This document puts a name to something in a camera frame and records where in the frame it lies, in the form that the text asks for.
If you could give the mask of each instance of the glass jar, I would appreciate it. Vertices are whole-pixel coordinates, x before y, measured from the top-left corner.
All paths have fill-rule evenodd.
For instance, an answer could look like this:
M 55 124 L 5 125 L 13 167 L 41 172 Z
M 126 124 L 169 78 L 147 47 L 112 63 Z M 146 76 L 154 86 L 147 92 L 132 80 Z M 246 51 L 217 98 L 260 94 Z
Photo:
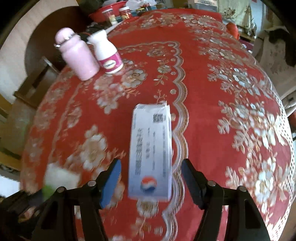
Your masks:
M 113 13 L 112 8 L 106 9 L 105 11 L 102 12 L 102 14 L 105 16 L 107 23 L 111 23 L 111 25 L 117 24 L 116 17 Z
M 129 7 L 120 8 L 119 13 L 123 21 L 132 17 Z

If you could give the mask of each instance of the pink water bottle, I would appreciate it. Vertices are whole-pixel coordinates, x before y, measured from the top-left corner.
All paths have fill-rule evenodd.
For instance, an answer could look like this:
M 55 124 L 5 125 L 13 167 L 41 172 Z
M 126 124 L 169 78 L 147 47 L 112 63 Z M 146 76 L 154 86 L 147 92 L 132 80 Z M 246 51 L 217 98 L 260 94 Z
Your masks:
M 88 80 L 99 71 L 99 64 L 87 44 L 70 28 L 62 28 L 55 36 L 56 45 L 68 66 L 82 81 Z

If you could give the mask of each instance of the bottle label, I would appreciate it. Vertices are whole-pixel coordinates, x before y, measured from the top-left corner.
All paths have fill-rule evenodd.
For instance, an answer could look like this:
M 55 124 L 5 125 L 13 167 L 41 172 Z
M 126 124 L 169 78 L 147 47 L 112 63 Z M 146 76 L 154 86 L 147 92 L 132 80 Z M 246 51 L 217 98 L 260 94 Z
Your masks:
M 111 72 L 122 65 L 122 60 L 118 52 L 107 59 L 100 60 L 99 64 L 105 69 L 105 72 Z

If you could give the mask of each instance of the red tablecloth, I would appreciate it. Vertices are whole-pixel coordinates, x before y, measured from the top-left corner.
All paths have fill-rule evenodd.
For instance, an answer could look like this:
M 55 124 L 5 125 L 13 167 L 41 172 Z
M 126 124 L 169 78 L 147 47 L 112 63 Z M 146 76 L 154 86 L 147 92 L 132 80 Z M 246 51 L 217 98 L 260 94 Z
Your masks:
M 202 216 L 181 178 L 181 160 L 189 157 L 207 179 L 246 186 L 271 239 L 278 240 L 294 191 L 291 132 L 269 78 L 226 32 L 221 16 L 193 9 L 152 11 L 117 27 L 109 40 L 125 63 L 120 72 L 100 70 L 81 82 L 65 68 L 46 94 L 22 156 L 24 189 L 42 188 L 49 164 L 78 174 L 80 186 L 118 157 L 121 178 L 101 211 L 110 240 L 189 241 Z M 172 199 L 130 200 L 132 111 L 138 103 L 164 101 L 172 115 Z M 76 217 L 82 240 L 78 209 Z M 227 207 L 222 217 L 219 240 Z

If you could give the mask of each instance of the red object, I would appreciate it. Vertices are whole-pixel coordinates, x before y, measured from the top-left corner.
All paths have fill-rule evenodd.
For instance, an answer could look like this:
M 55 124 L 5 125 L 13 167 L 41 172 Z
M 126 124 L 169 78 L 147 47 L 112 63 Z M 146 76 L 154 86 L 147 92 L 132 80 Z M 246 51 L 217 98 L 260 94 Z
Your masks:
M 121 177 L 110 204 L 100 211 L 109 239 L 192 241 L 203 211 L 193 204 L 181 176 L 181 161 L 188 157 L 208 180 L 246 186 L 277 241 L 293 201 L 291 132 L 269 78 L 226 32 L 221 15 L 151 11 L 126 20 L 108 38 L 124 67 L 113 75 L 101 69 L 85 82 L 68 67 L 62 71 L 31 128 L 22 155 L 23 188 L 42 188 L 52 165 L 79 175 L 76 186 L 81 186 L 116 157 L 122 161 Z M 131 200 L 132 112 L 139 103 L 164 101 L 172 119 L 172 199 Z M 60 183 L 60 178 L 57 174 L 55 183 L 71 182 Z M 224 240 L 227 214 L 225 207 L 218 240 Z M 83 240 L 78 211 L 76 217 Z
M 236 24 L 229 22 L 227 25 L 228 32 L 235 38 L 239 39 L 239 29 L 237 28 Z
M 89 15 L 89 17 L 97 23 L 101 23 L 106 21 L 104 15 L 102 14 L 103 11 L 112 8 L 113 9 L 113 14 L 115 16 L 119 16 L 119 9 L 124 7 L 126 5 L 127 1 L 121 1 L 121 2 L 117 2 L 117 3 L 113 3 L 113 4 L 109 4 L 107 6 L 101 7 L 99 8 L 97 11 L 91 13 Z

